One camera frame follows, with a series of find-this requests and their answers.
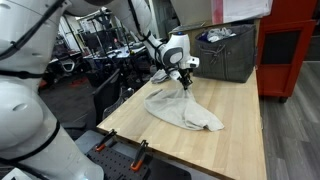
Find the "metal clamp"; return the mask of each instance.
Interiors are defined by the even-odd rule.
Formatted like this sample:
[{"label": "metal clamp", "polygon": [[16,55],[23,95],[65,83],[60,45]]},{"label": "metal clamp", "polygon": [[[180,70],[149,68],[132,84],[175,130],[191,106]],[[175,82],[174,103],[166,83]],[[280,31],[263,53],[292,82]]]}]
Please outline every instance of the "metal clamp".
[{"label": "metal clamp", "polygon": [[149,143],[147,143],[146,140],[143,140],[140,144],[140,148],[137,151],[136,157],[134,158],[134,161],[132,162],[130,168],[131,170],[133,170],[134,172],[139,171],[140,167],[143,164],[143,160],[146,156],[145,152],[146,152],[146,148],[148,146]]},{"label": "metal clamp", "polygon": [[111,139],[111,138],[113,138],[113,141],[112,141],[112,143],[109,145],[110,147],[113,146],[115,143],[117,143],[116,140],[114,139],[114,136],[115,136],[116,134],[117,134],[117,132],[116,132],[114,129],[112,129],[111,132],[109,132],[109,133],[100,141],[100,143],[98,143],[98,144],[96,145],[96,151],[98,151],[98,152],[102,151],[102,150],[106,147],[105,143],[106,143],[107,141],[109,141],[109,139]]}]

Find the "white cloth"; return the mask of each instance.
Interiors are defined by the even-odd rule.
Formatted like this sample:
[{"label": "white cloth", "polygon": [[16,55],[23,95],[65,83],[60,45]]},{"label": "white cloth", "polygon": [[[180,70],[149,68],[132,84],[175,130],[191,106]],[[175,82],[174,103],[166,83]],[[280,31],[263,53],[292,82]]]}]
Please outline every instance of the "white cloth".
[{"label": "white cloth", "polygon": [[163,69],[160,69],[150,78],[150,81],[153,84],[158,84],[168,80],[168,78],[169,76],[167,75],[167,73]]},{"label": "white cloth", "polygon": [[208,41],[213,43],[235,35],[235,33],[232,33],[232,31],[227,28],[211,29],[210,31],[208,31],[207,39]]},{"label": "white cloth", "polygon": [[144,101],[147,111],[154,116],[190,130],[223,129],[219,119],[194,99],[191,89],[157,90]]}]

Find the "black cable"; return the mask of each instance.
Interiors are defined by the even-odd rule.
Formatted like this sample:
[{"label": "black cable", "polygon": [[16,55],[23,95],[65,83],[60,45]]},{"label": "black cable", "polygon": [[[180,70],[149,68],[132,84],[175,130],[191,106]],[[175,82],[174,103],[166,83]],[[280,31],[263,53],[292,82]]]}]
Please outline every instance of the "black cable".
[{"label": "black cable", "polygon": [[[153,49],[155,49],[155,52],[158,53],[159,57],[161,58],[161,54],[160,54],[160,51],[159,51],[160,46],[157,48],[154,44],[151,43],[151,41],[149,40],[149,37],[146,37],[146,36],[141,32],[140,24],[139,24],[139,21],[138,21],[138,17],[137,17],[137,14],[136,14],[136,11],[135,11],[135,9],[134,9],[134,6],[133,6],[132,1],[131,1],[131,0],[128,0],[128,4],[129,4],[129,7],[130,7],[130,9],[131,9],[132,17],[133,17],[133,20],[134,20],[134,23],[135,23],[135,25],[136,25],[136,28],[137,28],[137,30],[138,30],[139,35],[142,36],[142,37],[144,38],[144,40],[146,40],[146,41],[150,44],[150,46],[152,46]],[[159,63],[162,64],[162,62],[157,59],[157,56],[155,56],[154,59],[155,59],[156,61],[158,61]]]},{"label": "black cable", "polygon": [[15,71],[5,71],[5,70],[0,70],[0,75],[18,77],[20,79],[29,79],[29,78],[38,79],[43,76],[43,74],[33,74],[27,71],[15,72]]},{"label": "black cable", "polygon": [[39,30],[44,22],[46,22],[51,15],[61,7],[62,3],[65,0],[57,0],[48,8],[48,10],[43,14],[40,20],[28,31],[26,32],[17,42],[11,42],[11,46],[0,54],[0,61],[7,59],[18,52],[31,38],[32,36]]},{"label": "black cable", "polygon": [[48,180],[48,178],[44,177],[42,174],[37,173],[35,170],[33,170],[32,168],[30,168],[29,166],[26,166],[24,164],[19,163],[20,161],[26,160],[29,157],[32,157],[36,154],[38,154],[39,152],[41,152],[42,150],[44,150],[48,145],[51,144],[51,142],[55,139],[55,137],[57,136],[58,132],[60,130],[60,123],[59,121],[56,122],[56,127],[54,132],[52,133],[52,135],[50,136],[50,138],[43,143],[40,147],[38,147],[37,149],[33,150],[32,152],[17,157],[17,158],[13,158],[13,159],[4,159],[0,157],[0,163],[1,164],[5,164],[5,165],[9,165],[9,166],[14,166],[22,171],[25,171],[27,173],[32,174],[33,176],[41,179],[41,180]]}]

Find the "orange clamp handle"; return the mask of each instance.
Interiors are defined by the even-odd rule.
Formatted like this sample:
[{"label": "orange clamp handle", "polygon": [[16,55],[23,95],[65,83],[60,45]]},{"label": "orange clamp handle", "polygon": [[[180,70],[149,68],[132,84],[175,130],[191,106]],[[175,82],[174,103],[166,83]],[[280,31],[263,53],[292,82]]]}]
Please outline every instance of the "orange clamp handle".
[{"label": "orange clamp handle", "polygon": [[101,146],[96,147],[96,151],[101,152],[105,147],[106,147],[106,145],[102,144]]},{"label": "orange clamp handle", "polygon": [[136,164],[136,166],[133,166],[133,163],[132,163],[130,168],[132,169],[132,171],[137,172],[137,171],[139,171],[141,166],[142,166],[142,160],[139,160],[138,163]]}]

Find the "towel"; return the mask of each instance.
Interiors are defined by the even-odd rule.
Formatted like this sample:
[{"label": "towel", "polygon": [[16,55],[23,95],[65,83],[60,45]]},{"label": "towel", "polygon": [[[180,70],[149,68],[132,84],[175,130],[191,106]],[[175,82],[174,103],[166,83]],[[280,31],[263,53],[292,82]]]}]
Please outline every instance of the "towel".
[{"label": "towel", "polygon": [[154,116],[189,130],[223,129],[220,120],[194,99],[188,90],[157,90],[144,100],[146,110]]},{"label": "towel", "polygon": [[167,73],[163,69],[160,69],[150,78],[150,81],[153,84],[158,84],[168,79],[169,79],[169,76],[167,75]]}]

